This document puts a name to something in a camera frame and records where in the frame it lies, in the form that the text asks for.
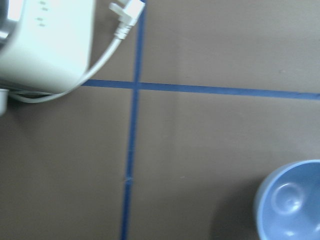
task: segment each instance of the light blue bowl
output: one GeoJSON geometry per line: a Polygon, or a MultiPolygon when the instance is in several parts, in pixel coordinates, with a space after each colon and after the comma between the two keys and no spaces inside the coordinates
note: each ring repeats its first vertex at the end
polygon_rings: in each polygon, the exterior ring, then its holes
{"type": "Polygon", "coordinates": [[[272,172],[256,193],[254,215],[261,240],[320,240],[320,160],[272,172]]]}

